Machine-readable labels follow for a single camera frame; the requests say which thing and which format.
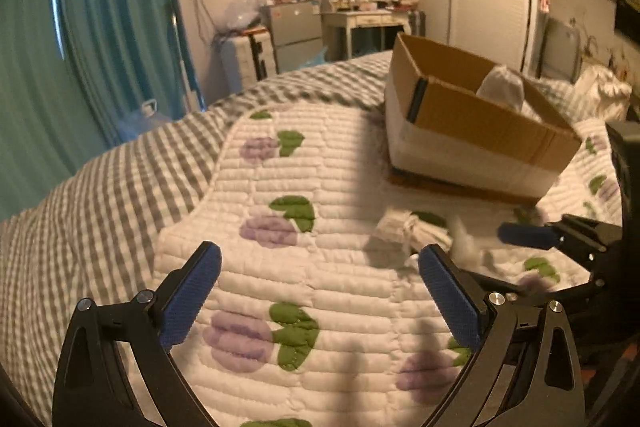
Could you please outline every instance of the cardboard box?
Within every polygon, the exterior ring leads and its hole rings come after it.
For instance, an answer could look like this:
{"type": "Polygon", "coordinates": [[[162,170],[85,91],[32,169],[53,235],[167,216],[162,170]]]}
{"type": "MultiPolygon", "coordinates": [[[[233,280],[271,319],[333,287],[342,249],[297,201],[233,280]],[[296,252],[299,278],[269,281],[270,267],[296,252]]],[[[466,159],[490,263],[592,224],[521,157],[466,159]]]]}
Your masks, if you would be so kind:
{"type": "Polygon", "coordinates": [[[534,203],[546,194],[582,140],[525,78],[525,98],[544,123],[478,98],[494,66],[429,39],[398,35],[385,89],[394,168],[489,200],[534,203]]]}

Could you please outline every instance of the refrigerator door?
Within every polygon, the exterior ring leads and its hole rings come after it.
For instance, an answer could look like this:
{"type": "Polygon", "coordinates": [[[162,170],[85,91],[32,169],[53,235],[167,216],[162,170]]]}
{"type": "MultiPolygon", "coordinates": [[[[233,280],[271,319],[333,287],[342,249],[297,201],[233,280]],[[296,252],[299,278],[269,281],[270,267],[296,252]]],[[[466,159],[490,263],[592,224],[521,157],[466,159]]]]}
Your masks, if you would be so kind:
{"type": "Polygon", "coordinates": [[[315,4],[281,4],[271,6],[269,11],[273,45],[276,47],[322,37],[319,8],[315,4]]]}
{"type": "Polygon", "coordinates": [[[287,73],[288,71],[299,69],[306,62],[316,58],[322,48],[322,39],[296,42],[295,44],[276,48],[278,73],[287,73]]]}

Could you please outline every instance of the metal screw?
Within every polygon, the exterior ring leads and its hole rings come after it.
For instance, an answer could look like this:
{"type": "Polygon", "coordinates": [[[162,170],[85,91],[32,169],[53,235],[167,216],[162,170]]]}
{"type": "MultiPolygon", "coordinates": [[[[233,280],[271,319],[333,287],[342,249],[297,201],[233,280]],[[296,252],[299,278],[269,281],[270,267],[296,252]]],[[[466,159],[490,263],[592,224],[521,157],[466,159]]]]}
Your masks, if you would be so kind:
{"type": "Polygon", "coordinates": [[[564,308],[562,307],[562,304],[559,303],[558,301],[549,302],[549,307],[551,308],[551,311],[555,313],[562,313],[562,310],[564,310],[564,308]]]}
{"type": "Polygon", "coordinates": [[[87,298],[80,299],[76,308],[78,308],[79,312],[85,312],[91,307],[91,304],[92,304],[91,299],[87,299],[87,298]]]}
{"type": "Polygon", "coordinates": [[[504,304],[504,295],[498,292],[493,292],[489,294],[489,302],[496,306],[502,306],[504,304]]]}
{"type": "Polygon", "coordinates": [[[142,292],[136,295],[136,301],[140,304],[151,302],[152,298],[154,298],[154,293],[151,290],[142,290],[142,292]]]}

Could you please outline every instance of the blue gripper pad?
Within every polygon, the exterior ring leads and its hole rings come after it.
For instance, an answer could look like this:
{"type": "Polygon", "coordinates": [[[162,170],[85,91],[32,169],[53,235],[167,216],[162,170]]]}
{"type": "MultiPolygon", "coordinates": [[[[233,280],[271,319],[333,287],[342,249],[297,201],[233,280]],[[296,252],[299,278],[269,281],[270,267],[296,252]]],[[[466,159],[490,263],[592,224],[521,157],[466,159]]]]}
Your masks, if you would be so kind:
{"type": "Polygon", "coordinates": [[[420,277],[456,342],[476,351],[480,347],[478,312],[432,247],[422,248],[418,256],[420,277]]]}
{"type": "Polygon", "coordinates": [[[210,243],[164,308],[159,339],[165,351],[184,342],[222,270],[222,253],[210,243]]]}
{"type": "Polygon", "coordinates": [[[498,228],[498,239],[516,247],[550,250],[560,245],[560,239],[549,227],[534,227],[516,223],[502,223],[498,228]]]}

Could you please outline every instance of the curtain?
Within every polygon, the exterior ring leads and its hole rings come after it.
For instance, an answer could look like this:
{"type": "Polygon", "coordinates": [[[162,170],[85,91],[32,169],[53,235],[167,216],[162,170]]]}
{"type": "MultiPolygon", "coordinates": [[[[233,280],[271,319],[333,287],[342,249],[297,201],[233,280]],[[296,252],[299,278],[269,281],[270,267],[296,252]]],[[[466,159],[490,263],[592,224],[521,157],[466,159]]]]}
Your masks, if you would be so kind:
{"type": "Polygon", "coordinates": [[[60,54],[52,0],[0,0],[0,221],[107,148],[60,54]]]}
{"type": "Polygon", "coordinates": [[[185,114],[183,74],[197,85],[177,0],[57,1],[63,52],[111,145],[121,142],[118,122],[145,100],[174,120],[185,114]]]}

